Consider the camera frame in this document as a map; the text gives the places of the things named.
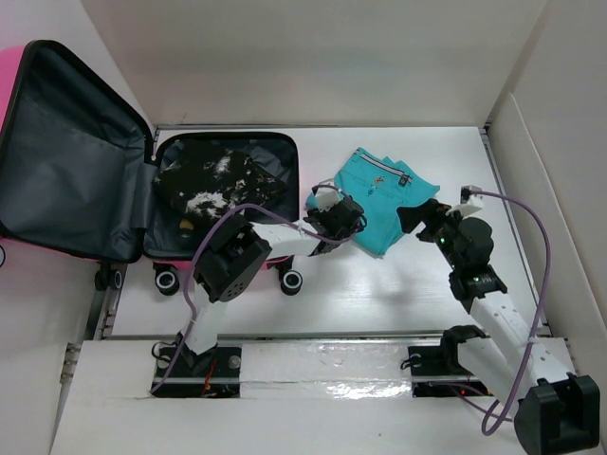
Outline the turquoise shorts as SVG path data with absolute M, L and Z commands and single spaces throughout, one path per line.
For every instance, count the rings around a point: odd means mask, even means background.
M 366 227 L 354 242 L 375 257 L 384 256 L 404 236 L 396 210 L 419 207 L 440 191 L 405 162 L 378 158 L 361 147 L 323 182 L 343 190 L 363 208 Z

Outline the black white patterned garment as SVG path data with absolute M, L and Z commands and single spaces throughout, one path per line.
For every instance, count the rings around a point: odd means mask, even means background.
M 195 227 L 209 228 L 239 205 L 275 200 L 287 184 L 245 152 L 187 139 L 177 159 L 154 178 L 153 188 Z

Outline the pink hard-shell suitcase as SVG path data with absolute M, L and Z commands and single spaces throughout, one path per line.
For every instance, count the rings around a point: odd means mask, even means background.
M 154 263 L 158 291 L 179 289 L 200 237 L 154 195 L 154 177 L 197 141 L 249 155 L 286 191 L 249 220 L 300 215 L 294 140 L 275 132 L 186 133 L 156 143 L 143 117 L 64 45 L 37 40 L 1 53 L 1 234 L 99 264 L 97 289 L 119 288 L 119 264 Z

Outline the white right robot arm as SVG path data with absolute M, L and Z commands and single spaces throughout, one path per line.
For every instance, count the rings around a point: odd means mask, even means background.
M 438 361 L 450 373 L 465 370 L 498 400 L 496 422 L 512 421 L 527 454 L 567 454 L 598 446 L 600 391 L 578 376 L 537 337 L 539 324 L 522 316 L 490 263 L 492 228 L 475 217 L 477 195 L 449 206 L 434 199 L 399 208 L 405 233 L 438 247 L 451 268 L 454 298 L 473 318 L 445 331 Z

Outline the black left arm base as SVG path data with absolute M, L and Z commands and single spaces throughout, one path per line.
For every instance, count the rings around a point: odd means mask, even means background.
M 242 348 L 215 346 L 189 365 L 184 349 L 168 377 L 163 379 L 175 356 L 177 345 L 159 341 L 153 345 L 152 357 L 156 369 L 151 384 L 151 395 L 156 398 L 238 398 Z

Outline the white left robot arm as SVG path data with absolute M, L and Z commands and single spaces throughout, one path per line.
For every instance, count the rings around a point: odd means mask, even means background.
M 190 375 L 205 373 L 227 303 L 248 288 L 266 263 L 327 254 L 365 227 L 363 208 L 349 196 L 328 208 L 311 209 L 297 222 L 253 204 L 229 210 L 205 236 L 190 263 L 187 281 L 195 283 L 196 297 L 184 289 L 191 315 L 178 333 L 174 359 Z

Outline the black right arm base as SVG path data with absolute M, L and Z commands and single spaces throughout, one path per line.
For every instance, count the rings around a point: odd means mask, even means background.
M 450 366 L 439 346 L 410 346 L 400 370 L 410 374 L 414 398 L 491 396 L 471 373 Z

